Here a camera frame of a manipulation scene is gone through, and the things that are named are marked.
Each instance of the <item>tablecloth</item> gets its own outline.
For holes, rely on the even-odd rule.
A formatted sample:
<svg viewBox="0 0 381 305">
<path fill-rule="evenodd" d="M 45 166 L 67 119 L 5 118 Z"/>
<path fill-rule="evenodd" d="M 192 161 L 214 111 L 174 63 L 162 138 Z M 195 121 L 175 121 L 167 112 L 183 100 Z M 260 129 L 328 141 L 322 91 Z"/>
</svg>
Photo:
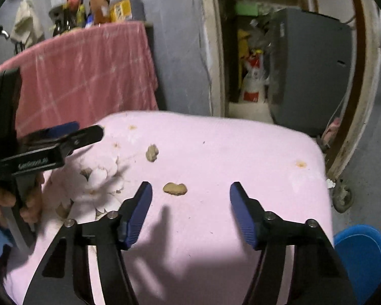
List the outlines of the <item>tablecloth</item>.
<svg viewBox="0 0 381 305">
<path fill-rule="evenodd" d="M 229 198 L 235 181 L 285 220 L 316 219 L 332 242 L 323 155 L 307 135 L 256 121 L 163 112 L 118 113 L 100 125 L 101 142 L 46 174 L 35 251 L 26 262 L 14 251 L 9 261 L 6 289 L 17 304 L 62 226 L 55 212 L 60 204 L 72 199 L 69 218 L 94 221 L 117 210 L 142 181 L 151 183 L 153 201 L 138 242 L 124 253 L 141 305 L 243 302 L 259 253 L 243 241 L 235 222 Z M 154 163 L 145 157 L 151 144 L 159 149 Z M 81 175 L 88 168 L 96 175 L 90 182 Z M 168 182 L 184 183 L 188 192 L 164 193 Z M 292 272 L 292 250 L 287 253 L 279 304 L 287 302 Z M 94 300 L 101 305 L 96 249 L 89 254 Z"/>
<path fill-rule="evenodd" d="M 78 121 L 81 127 L 126 110 L 157 110 L 154 64 L 141 22 L 75 30 L 0 65 L 21 68 L 18 135 Z"/>
</svg>

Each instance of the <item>wooden door frame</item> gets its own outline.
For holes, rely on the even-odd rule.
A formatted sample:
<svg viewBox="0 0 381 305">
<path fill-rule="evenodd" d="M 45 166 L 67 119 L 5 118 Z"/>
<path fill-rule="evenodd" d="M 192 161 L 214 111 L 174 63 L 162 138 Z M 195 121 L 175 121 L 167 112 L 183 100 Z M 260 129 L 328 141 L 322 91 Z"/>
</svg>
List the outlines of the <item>wooden door frame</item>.
<svg viewBox="0 0 381 305">
<path fill-rule="evenodd" d="M 357 56 L 353 85 L 336 139 L 326 155 L 326 172 L 337 179 L 352 157 L 364 132 L 379 80 L 381 53 L 373 0 L 353 0 L 356 11 Z M 212 115 L 226 116 L 223 39 L 218 0 L 203 0 L 205 39 L 211 80 Z"/>
</svg>

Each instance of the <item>pink checkered towel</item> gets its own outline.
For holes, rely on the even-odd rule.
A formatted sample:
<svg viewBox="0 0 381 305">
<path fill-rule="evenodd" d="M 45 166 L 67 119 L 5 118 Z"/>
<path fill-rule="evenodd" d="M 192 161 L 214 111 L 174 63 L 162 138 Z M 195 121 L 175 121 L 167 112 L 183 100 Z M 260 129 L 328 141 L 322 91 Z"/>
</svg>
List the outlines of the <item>pink checkered towel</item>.
<svg viewBox="0 0 381 305">
<path fill-rule="evenodd" d="M 158 110 L 154 64 L 141 22 L 106 24 L 45 40 L 0 65 L 21 68 L 18 135 L 126 110 Z"/>
</svg>

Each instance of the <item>gray box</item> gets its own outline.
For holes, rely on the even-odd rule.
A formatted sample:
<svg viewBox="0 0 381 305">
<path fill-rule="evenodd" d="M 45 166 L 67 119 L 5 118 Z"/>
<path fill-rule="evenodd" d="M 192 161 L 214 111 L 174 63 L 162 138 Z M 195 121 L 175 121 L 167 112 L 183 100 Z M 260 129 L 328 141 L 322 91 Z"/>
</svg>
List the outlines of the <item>gray box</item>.
<svg viewBox="0 0 381 305">
<path fill-rule="evenodd" d="M 322 134 L 347 90 L 352 30 L 337 19 L 292 8 L 278 11 L 270 26 L 268 101 L 274 122 Z"/>
</svg>

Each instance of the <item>hand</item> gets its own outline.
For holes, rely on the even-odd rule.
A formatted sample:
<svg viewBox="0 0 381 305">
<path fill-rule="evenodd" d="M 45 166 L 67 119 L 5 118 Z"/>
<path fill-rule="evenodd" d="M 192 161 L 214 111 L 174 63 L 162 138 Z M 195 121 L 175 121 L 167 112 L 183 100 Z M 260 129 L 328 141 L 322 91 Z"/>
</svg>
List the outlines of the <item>hand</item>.
<svg viewBox="0 0 381 305">
<path fill-rule="evenodd" d="M 37 174 L 37 186 L 27 195 L 24 207 L 20 210 L 20 215 L 25 222 L 29 224 L 37 223 L 41 218 L 42 211 L 42 189 L 41 186 L 45 179 L 42 173 Z M 13 207 L 15 205 L 15 196 L 0 188 L 0 226 L 7 227 L 7 221 L 3 217 L 1 207 Z"/>
</svg>

